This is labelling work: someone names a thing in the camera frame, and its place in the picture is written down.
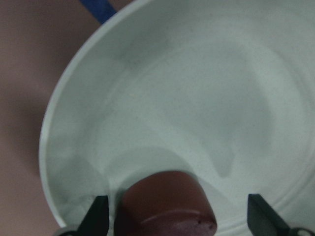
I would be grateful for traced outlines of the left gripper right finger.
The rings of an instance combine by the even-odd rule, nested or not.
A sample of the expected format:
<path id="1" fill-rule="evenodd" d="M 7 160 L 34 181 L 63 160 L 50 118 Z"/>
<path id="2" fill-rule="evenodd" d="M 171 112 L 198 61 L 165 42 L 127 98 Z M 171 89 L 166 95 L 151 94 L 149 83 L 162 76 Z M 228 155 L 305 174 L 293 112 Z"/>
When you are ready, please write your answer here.
<path id="1" fill-rule="evenodd" d="M 259 194 L 248 195 L 247 224 L 253 236 L 298 236 Z"/>

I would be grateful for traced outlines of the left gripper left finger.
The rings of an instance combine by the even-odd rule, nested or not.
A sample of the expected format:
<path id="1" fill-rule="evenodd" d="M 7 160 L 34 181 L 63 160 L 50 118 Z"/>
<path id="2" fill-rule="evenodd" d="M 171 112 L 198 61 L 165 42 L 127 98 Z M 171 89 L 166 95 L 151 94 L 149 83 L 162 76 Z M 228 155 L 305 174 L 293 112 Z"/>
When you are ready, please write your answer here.
<path id="1" fill-rule="evenodd" d="M 97 196 L 77 229 L 79 236 L 106 236 L 109 231 L 108 196 Z"/>

